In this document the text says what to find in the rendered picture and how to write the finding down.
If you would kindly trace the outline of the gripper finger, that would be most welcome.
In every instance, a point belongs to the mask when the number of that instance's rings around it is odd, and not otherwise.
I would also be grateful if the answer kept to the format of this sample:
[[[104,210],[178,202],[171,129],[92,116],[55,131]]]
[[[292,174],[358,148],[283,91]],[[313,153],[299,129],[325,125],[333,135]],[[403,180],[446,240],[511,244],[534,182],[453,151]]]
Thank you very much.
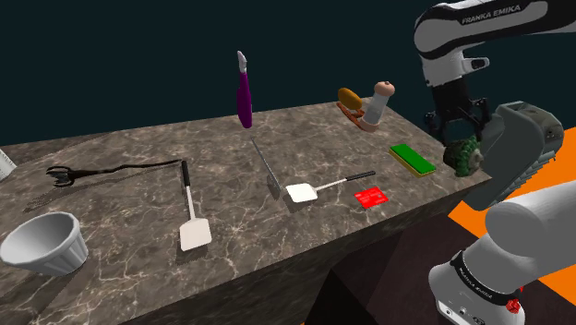
[[[445,142],[445,122],[436,112],[428,112],[424,116],[427,132],[443,145]]]
[[[468,115],[474,127],[474,134],[477,141],[482,140],[482,132],[486,124],[491,120],[487,98],[470,100]]]

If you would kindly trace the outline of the green and yellow sponge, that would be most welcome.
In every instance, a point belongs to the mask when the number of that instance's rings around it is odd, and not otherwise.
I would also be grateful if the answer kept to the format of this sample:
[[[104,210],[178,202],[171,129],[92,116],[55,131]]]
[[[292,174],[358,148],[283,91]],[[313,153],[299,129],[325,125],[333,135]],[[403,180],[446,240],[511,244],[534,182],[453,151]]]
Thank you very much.
[[[389,148],[389,154],[415,177],[424,177],[436,172],[437,168],[407,144]]]

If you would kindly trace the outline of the grey machine with green wheel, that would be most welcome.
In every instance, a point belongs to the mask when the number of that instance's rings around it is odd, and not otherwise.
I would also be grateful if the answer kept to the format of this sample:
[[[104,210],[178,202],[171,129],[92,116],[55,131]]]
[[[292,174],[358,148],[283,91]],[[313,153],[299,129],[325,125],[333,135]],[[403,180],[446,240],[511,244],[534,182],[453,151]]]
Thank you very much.
[[[481,170],[491,177],[471,191],[464,202],[476,211],[506,199],[532,178],[563,144],[564,127],[550,112],[527,102],[498,106],[482,130],[447,146],[443,161],[457,176]]]

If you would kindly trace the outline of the wooden and glass pepper mill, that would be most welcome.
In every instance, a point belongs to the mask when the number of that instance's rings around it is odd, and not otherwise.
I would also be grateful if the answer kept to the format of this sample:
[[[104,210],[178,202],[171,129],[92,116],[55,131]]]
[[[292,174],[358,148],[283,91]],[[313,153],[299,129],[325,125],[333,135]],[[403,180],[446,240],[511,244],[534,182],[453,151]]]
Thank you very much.
[[[374,94],[364,115],[358,120],[366,132],[375,132],[383,115],[389,98],[395,93],[395,87],[389,81],[380,81],[374,86]]]

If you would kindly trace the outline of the brown oval brush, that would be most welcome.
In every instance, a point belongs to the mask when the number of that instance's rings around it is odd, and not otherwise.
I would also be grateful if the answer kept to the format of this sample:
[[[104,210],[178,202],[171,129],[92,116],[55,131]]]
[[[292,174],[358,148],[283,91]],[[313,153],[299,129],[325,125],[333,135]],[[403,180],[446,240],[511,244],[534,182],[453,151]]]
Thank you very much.
[[[338,90],[337,106],[350,121],[361,127],[359,119],[365,112],[362,110],[363,102],[357,94],[347,88],[340,88]]]

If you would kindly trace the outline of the red card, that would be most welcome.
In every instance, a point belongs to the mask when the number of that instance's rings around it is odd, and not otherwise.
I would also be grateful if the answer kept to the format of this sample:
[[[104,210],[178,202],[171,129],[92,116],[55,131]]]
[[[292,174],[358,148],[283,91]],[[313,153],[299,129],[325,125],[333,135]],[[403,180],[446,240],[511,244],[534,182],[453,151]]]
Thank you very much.
[[[371,187],[357,192],[354,194],[354,197],[359,201],[364,209],[369,209],[389,200],[378,187]]]

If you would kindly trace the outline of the thin silver spatula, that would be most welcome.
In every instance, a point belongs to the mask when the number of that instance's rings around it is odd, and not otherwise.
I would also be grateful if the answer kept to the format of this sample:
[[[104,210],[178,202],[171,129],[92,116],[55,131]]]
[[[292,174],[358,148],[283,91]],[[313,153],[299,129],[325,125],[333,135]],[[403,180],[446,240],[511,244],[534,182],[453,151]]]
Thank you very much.
[[[260,157],[261,161],[264,163],[264,165],[265,165],[265,167],[266,167],[266,170],[267,170],[267,172],[268,172],[268,174],[269,174],[269,176],[270,176],[270,179],[271,179],[272,184],[276,187],[276,189],[277,189],[279,192],[282,192],[282,186],[280,185],[280,183],[279,183],[277,177],[275,176],[275,174],[272,172],[272,170],[271,170],[268,162],[266,161],[266,159],[265,159],[265,157],[263,156],[261,150],[259,149],[258,144],[256,143],[255,139],[254,139],[252,136],[250,136],[250,140],[251,140],[251,142],[253,143],[253,145],[254,145],[254,147],[255,147],[255,149],[256,149],[256,151],[257,151],[257,154],[258,154],[258,156]]]

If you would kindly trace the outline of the purple peeler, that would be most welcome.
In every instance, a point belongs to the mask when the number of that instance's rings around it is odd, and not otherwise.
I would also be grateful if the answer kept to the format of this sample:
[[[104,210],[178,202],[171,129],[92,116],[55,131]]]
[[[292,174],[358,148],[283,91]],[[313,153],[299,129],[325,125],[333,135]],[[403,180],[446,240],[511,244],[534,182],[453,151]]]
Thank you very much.
[[[247,77],[247,60],[241,51],[237,52],[239,65],[239,87],[236,91],[237,115],[244,128],[252,127],[252,102]]]

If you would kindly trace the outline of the white ribbed bowl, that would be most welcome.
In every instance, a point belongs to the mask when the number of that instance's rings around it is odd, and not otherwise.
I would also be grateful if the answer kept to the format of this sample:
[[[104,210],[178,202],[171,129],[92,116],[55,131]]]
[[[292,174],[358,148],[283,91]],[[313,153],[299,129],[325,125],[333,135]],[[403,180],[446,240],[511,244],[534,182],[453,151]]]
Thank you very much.
[[[62,211],[26,221],[0,245],[0,259],[5,264],[51,276],[74,272],[88,255],[78,219]]]

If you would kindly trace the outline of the white flat object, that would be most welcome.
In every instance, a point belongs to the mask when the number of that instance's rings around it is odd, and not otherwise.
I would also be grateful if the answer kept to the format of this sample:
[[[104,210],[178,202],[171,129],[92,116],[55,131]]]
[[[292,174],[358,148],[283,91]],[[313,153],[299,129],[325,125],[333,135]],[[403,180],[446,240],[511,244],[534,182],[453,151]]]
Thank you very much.
[[[0,149],[0,182],[6,179],[17,168],[17,165]]]

